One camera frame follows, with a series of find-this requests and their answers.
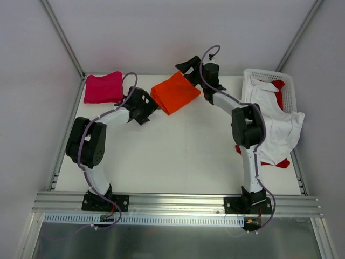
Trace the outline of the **orange t shirt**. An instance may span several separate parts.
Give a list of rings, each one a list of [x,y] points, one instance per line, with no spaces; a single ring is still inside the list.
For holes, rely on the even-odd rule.
[[[150,96],[166,115],[172,115],[200,95],[201,91],[195,88],[181,72],[176,72],[150,91]]]

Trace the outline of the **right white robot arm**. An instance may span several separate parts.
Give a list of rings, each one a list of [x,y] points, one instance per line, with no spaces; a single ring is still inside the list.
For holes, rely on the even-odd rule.
[[[219,83],[219,65],[213,62],[203,64],[199,56],[194,56],[175,65],[175,68],[192,86],[201,86],[206,101],[231,116],[232,137],[240,147],[243,160],[244,183],[241,197],[232,200],[230,208],[254,213],[267,198],[261,181],[259,159],[259,147],[265,140],[266,130],[259,106],[243,103],[226,93]]]

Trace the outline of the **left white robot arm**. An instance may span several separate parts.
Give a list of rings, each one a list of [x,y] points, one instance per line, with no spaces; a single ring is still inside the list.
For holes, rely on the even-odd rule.
[[[135,120],[139,125],[159,109],[147,91],[131,87],[123,102],[94,119],[77,117],[74,120],[65,153],[82,170],[89,192],[96,195],[94,204],[108,210],[113,198],[111,184],[106,179],[102,160],[105,155],[107,131]]]

